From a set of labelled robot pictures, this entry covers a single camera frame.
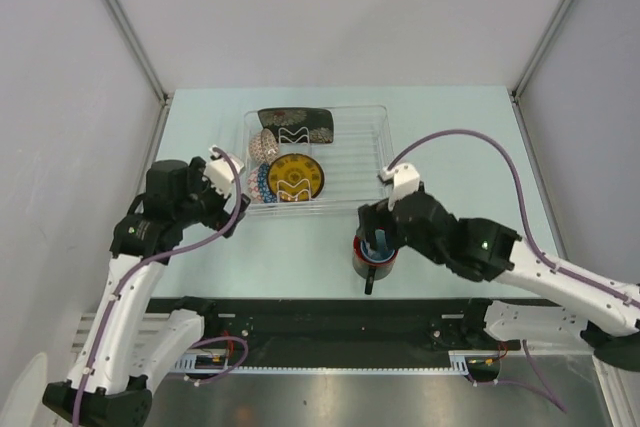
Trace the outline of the clear wire dish rack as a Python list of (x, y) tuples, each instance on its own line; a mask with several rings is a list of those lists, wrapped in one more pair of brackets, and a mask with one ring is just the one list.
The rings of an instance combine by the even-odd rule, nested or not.
[[(349, 213), (361, 204), (375, 202), (388, 194), (389, 188), (378, 179), (381, 168), (393, 157), (386, 108), (380, 105), (315, 108), (329, 109), (333, 115), (335, 136), (331, 144), (278, 143), (280, 156), (300, 153), (320, 163), (326, 176), (323, 191), (316, 199), (307, 202), (258, 204), (251, 199), (249, 214)], [(264, 129), (258, 119), (258, 111), (246, 113), (243, 119), (244, 161), (247, 168), (243, 188), (247, 195), (248, 175), (260, 165), (250, 158), (248, 152), (251, 138)]]

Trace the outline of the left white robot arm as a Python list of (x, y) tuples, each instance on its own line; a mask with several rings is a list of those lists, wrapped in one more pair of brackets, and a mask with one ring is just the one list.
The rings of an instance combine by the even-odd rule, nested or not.
[(67, 378), (47, 385), (43, 404), (73, 426), (141, 426), (162, 379), (189, 349), (229, 342), (216, 304), (183, 297), (141, 350), (136, 339), (154, 289), (186, 229), (203, 225), (213, 242), (229, 238), (251, 200), (244, 163), (218, 147), (207, 159), (162, 160), (146, 172), (143, 192), (114, 228), (104, 292), (86, 341)]

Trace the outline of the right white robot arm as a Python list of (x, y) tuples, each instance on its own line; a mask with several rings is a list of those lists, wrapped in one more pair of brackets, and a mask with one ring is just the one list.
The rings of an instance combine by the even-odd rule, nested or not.
[(639, 288), (535, 252), (516, 231), (484, 218), (456, 218), (431, 195), (415, 192), (358, 209), (357, 237), (369, 247), (409, 247), (472, 282), (496, 282), (548, 305), (470, 302), (459, 335), (466, 347), (533, 341), (590, 347), (600, 361), (639, 369)]

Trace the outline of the black square floral plate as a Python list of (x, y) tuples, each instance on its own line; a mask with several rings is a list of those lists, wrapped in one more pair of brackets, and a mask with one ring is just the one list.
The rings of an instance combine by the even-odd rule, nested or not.
[(281, 144), (331, 144), (334, 118), (329, 109), (311, 107), (265, 108), (257, 112), (263, 128)]

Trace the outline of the yellow round patterned plate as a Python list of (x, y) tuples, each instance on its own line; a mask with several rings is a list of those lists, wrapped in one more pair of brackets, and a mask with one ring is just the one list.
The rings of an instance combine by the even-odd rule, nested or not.
[(277, 158), (267, 170), (267, 187), (277, 202), (307, 202), (323, 191), (325, 173), (314, 158), (300, 153)]

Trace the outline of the brown patterned bowl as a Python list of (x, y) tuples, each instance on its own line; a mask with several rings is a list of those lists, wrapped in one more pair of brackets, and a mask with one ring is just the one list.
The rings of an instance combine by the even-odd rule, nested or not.
[(264, 128), (251, 138), (248, 152), (255, 163), (272, 164), (280, 156), (280, 147), (273, 132)]

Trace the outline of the red black mug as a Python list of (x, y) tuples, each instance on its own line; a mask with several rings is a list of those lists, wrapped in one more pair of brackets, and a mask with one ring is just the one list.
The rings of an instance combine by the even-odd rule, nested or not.
[(383, 280), (391, 273), (398, 255), (398, 251), (396, 250), (397, 255), (392, 262), (382, 265), (372, 265), (366, 263), (362, 259), (360, 249), (356, 246), (356, 243), (358, 241), (360, 241), (360, 239), (355, 236), (352, 243), (352, 264), (355, 272), (364, 280), (364, 294), (369, 296), (373, 293), (375, 283), (377, 281)]

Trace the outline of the blue patterned bowl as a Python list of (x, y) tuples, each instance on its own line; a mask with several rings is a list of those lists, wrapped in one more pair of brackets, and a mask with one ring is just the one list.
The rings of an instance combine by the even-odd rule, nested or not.
[(260, 164), (254, 168), (247, 178), (247, 191), (254, 203), (271, 204), (276, 203), (276, 195), (273, 194), (268, 185), (269, 165)]

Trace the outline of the light blue cup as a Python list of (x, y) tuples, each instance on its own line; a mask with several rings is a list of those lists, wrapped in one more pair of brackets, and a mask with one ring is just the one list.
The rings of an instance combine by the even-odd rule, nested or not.
[(382, 265), (392, 262), (397, 251), (391, 249), (386, 243), (386, 232), (382, 229), (375, 231), (376, 248), (372, 247), (365, 240), (360, 240), (356, 246), (360, 249), (362, 259), (372, 265)]

